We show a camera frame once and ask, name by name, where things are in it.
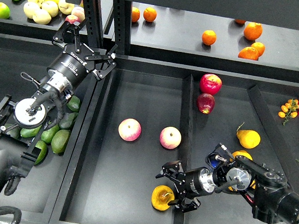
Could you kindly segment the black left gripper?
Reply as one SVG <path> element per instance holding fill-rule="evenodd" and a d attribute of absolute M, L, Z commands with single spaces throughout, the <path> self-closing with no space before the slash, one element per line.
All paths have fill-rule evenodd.
<path fill-rule="evenodd" d="M 95 78 L 101 81 L 117 65 L 114 59 L 118 45 L 101 55 L 82 44 L 79 32 L 86 22 L 86 19 L 81 23 L 65 21 L 52 39 L 52 44 L 60 47 L 62 53 L 47 67 L 48 74 L 55 76 L 60 73 L 67 81 L 66 88 L 70 90 L 76 89 L 88 73 L 93 73 Z M 106 64 L 106 68 L 98 69 L 97 64 Z"/>

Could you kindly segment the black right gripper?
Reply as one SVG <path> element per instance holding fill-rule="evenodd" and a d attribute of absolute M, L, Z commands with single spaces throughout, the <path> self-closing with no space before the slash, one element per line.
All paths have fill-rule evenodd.
<path fill-rule="evenodd" d="M 172 161 L 162 165 L 160 173 L 155 178 L 162 177 L 172 181 L 178 192 L 178 198 L 168 202 L 168 206 L 175 206 L 183 213 L 197 210 L 201 202 L 196 197 L 211 195 L 216 188 L 213 173 L 208 168 L 196 168 L 184 172 L 181 161 Z M 186 198 L 193 199 L 186 203 Z"/>

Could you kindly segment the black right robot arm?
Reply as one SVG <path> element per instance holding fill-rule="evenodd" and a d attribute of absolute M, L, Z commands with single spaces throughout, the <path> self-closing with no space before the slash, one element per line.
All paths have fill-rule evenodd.
<path fill-rule="evenodd" d="M 252 208 L 253 218 L 267 223 L 299 224 L 299 195 L 288 188 L 286 176 L 258 165 L 243 154 L 234 156 L 219 143 L 205 159 L 208 167 L 184 171 L 181 161 L 162 166 L 156 178 L 174 183 L 177 198 L 168 202 L 183 213 L 199 208 L 198 198 L 213 193 L 240 194 Z"/>

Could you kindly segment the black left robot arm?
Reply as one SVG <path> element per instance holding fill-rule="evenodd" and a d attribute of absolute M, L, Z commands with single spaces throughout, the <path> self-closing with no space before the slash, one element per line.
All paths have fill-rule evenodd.
<path fill-rule="evenodd" d="M 21 179 L 47 154 L 41 135 L 56 128 L 65 118 L 65 105 L 74 99 L 74 90 L 88 74 L 102 80 L 116 66 L 115 51 L 102 53 L 81 42 L 79 32 L 85 22 L 66 19 L 53 36 L 52 43 L 62 53 L 48 66 L 47 75 L 36 80 L 27 73 L 21 77 L 33 83 L 33 96 L 0 102 L 0 194 L 12 195 Z M 21 210 L 0 206 L 0 216 L 12 215 L 12 224 L 21 222 Z"/>

